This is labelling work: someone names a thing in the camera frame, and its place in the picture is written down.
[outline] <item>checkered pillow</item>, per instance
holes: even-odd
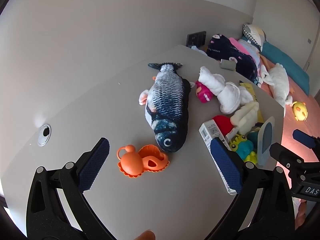
[[[244,24],[242,30],[244,36],[249,41],[256,44],[259,47],[259,50],[262,51],[263,43],[267,41],[267,37],[264,31],[252,24]]]

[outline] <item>fish plush toy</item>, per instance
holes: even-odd
[[[177,74],[179,63],[148,64],[159,70],[154,85],[139,98],[146,105],[145,116],[165,152],[176,152],[184,144],[188,132],[188,101],[195,85]]]

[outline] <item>fish eye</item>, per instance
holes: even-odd
[[[167,146],[167,147],[170,146],[171,145],[171,139],[169,139],[169,138],[164,139],[163,144],[164,144],[164,146]]]

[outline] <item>blue gripper pad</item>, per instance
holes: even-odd
[[[299,143],[302,143],[303,145],[307,146],[308,148],[312,149],[316,147],[316,143],[314,138],[312,138],[310,135],[296,129],[292,133],[292,137],[298,141]]]
[[[219,141],[219,138],[213,138],[211,140],[210,153],[219,166],[219,169],[229,187],[234,189],[237,194],[240,194],[242,190],[241,173],[234,162],[230,159],[228,155],[229,150]]]
[[[78,175],[78,189],[80,192],[84,192],[91,188],[103,163],[109,155],[109,150],[109,141],[105,138],[101,138],[92,151],[89,152],[90,157]]]

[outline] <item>orange plastic toy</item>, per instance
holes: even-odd
[[[119,153],[122,149],[127,152],[120,158]],[[168,156],[152,144],[142,147],[139,152],[136,152],[133,145],[121,147],[117,151],[117,157],[120,160],[118,163],[120,171],[130,178],[136,178],[145,171],[162,171],[170,163]]]

